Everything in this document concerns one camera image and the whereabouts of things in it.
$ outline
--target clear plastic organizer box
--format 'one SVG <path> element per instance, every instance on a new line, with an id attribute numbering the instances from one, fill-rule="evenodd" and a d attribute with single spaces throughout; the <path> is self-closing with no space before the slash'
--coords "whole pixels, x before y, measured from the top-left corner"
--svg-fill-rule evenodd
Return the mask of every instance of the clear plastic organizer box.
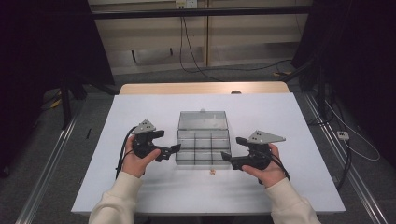
<path id="1" fill-rule="evenodd" d="M 231 154 L 224 111 L 182 111 L 177 131 L 177 165 L 229 165 L 221 151 Z"/>

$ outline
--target white sleeve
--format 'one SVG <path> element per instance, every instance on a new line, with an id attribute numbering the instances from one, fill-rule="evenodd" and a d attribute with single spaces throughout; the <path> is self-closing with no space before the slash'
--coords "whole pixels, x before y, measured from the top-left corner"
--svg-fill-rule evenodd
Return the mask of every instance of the white sleeve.
<path id="1" fill-rule="evenodd" d="M 93 208 L 89 223 L 134 223 L 137 192 L 141 185 L 139 178 L 120 172 L 113 187 Z"/>
<path id="2" fill-rule="evenodd" d="M 296 192 L 287 178 L 265 192 L 272 201 L 271 216 L 275 224 L 320 223 L 309 201 Z"/>

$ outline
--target metal rail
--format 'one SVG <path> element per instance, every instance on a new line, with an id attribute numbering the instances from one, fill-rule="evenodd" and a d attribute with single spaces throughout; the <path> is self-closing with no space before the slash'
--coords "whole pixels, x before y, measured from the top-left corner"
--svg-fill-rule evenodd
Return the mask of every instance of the metal rail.
<path id="1" fill-rule="evenodd" d="M 84 102 L 78 102 L 76 108 L 76 114 L 71 118 L 67 127 L 61 132 L 59 136 L 58 142 L 56 143 L 54 149 L 52 150 L 51 155 L 47 161 L 46 166 L 44 167 L 43 172 L 35 183 L 35 187 L 29 195 L 27 202 L 22 208 L 20 215 L 16 221 L 16 224 L 30 224 L 32 223 L 35 213 L 40 205 L 44 194 L 47 191 L 48 185 L 50 184 L 50 180 L 55 173 L 56 166 L 62 156 L 64 148 L 66 146 L 67 141 L 71 133 L 73 132 L 74 126 L 76 124 L 78 116 L 81 114 L 82 107 Z"/>
<path id="2" fill-rule="evenodd" d="M 326 7 L 321 10 L 332 10 Z M 311 6 L 293 7 L 230 7 L 230 8 L 185 8 L 157 9 L 137 11 L 94 11 L 94 12 L 44 12 L 39 13 L 49 19 L 73 20 L 109 20 L 133 18 L 165 18 L 165 17 L 200 17 L 200 16 L 242 16 L 242 15 L 280 15 L 307 14 L 312 12 Z"/>
<path id="3" fill-rule="evenodd" d="M 322 123 L 323 120 L 321 119 L 320 114 L 317 111 L 318 105 L 314 97 L 308 94 L 305 94 L 304 97 L 305 100 L 308 102 L 312 113 L 318 118 L 318 122 Z M 332 130 L 332 127 L 329 124 L 322 124 L 320 125 L 320 128 L 322 129 L 324 135 L 329 141 L 335 156 L 340 161 L 341 165 L 344 166 L 346 162 L 347 152 L 344 150 L 340 141 L 336 137 L 334 131 Z M 389 222 L 387 221 L 385 214 L 382 212 L 378 202 L 376 201 L 375 197 L 368 189 L 364 181 L 361 179 L 361 176 L 353 165 L 350 166 L 347 177 L 352 187 L 361 199 L 361 203 L 363 204 L 373 223 L 388 224 Z"/>

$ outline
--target person's right hand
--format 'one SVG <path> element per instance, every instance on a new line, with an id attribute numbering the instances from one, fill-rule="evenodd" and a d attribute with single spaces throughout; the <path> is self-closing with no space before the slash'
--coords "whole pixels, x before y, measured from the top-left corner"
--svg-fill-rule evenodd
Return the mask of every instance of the person's right hand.
<path id="1" fill-rule="evenodd" d="M 268 145 L 271 148 L 272 153 L 279 158 L 279 151 L 277 149 L 277 146 L 271 143 Z M 283 170 L 273 161 L 271 161 L 268 167 L 262 171 L 254 167 L 251 167 L 249 165 L 242 166 L 242 170 L 250 175 L 259 178 L 266 188 L 272 187 L 274 184 L 276 184 L 277 182 L 281 181 L 286 177 Z"/>
<path id="2" fill-rule="evenodd" d="M 134 141 L 134 135 L 130 136 L 125 144 L 125 158 L 122 165 L 122 171 L 140 178 L 145 171 L 146 167 L 154 161 L 160 154 L 161 151 L 157 148 L 152 150 L 145 158 L 140 159 L 134 154 L 132 148 L 132 142 Z"/>

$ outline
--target white table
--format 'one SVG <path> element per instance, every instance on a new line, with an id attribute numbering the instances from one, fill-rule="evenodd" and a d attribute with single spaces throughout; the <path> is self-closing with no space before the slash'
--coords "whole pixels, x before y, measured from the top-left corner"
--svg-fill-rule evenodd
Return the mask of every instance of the white table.
<path id="1" fill-rule="evenodd" d="M 88 215 L 104 191 L 111 188 L 125 134 L 149 119 L 165 130 L 154 144 L 170 147 L 177 141 L 180 111 L 225 111 L 233 156 L 247 155 L 235 137 L 248 138 L 261 130 L 286 137 L 277 143 L 280 157 L 296 190 L 319 214 L 338 213 L 345 207 L 309 132 L 292 93 L 263 94 L 151 94 L 119 95 L 92 156 L 90 167 L 72 212 Z M 255 177 L 241 171 L 183 169 L 175 155 L 153 162 L 142 176 L 136 213 L 150 216 L 269 214 L 271 204 Z"/>

